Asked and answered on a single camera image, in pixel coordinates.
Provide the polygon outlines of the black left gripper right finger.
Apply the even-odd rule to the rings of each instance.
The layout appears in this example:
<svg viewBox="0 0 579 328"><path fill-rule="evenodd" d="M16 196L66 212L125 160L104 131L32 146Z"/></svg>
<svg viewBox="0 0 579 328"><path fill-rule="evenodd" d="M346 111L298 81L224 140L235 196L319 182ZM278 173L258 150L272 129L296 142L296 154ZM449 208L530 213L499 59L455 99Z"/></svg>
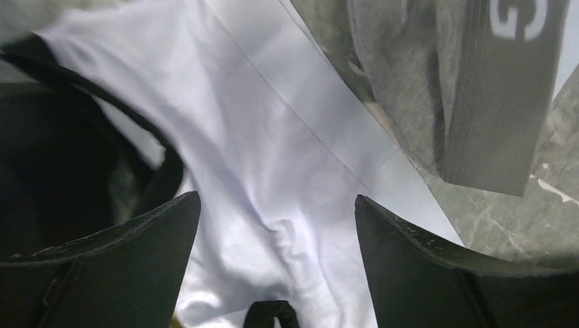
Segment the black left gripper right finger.
<svg viewBox="0 0 579 328"><path fill-rule="evenodd" d="M363 195L354 214L379 327L578 326L577 269L481 254Z"/></svg>

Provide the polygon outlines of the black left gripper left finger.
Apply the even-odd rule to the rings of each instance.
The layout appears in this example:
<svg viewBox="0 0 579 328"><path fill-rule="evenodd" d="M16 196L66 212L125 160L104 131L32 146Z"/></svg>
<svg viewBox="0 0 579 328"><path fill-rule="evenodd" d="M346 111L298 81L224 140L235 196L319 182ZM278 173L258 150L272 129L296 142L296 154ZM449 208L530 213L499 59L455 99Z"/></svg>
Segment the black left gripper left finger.
<svg viewBox="0 0 579 328"><path fill-rule="evenodd" d="M187 192L124 224L1 262L2 327L168 327L201 202Z"/></svg>

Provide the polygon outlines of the grey boxer briefs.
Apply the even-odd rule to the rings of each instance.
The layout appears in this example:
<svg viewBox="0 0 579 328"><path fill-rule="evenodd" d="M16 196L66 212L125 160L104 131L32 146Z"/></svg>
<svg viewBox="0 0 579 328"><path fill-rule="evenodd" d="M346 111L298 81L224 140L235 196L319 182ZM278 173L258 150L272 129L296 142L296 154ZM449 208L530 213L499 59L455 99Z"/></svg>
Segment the grey boxer briefs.
<svg viewBox="0 0 579 328"><path fill-rule="evenodd" d="M578 62L577 1L296 1L359 75L403 148L461 187L523 195L539 135Z"/></svg>

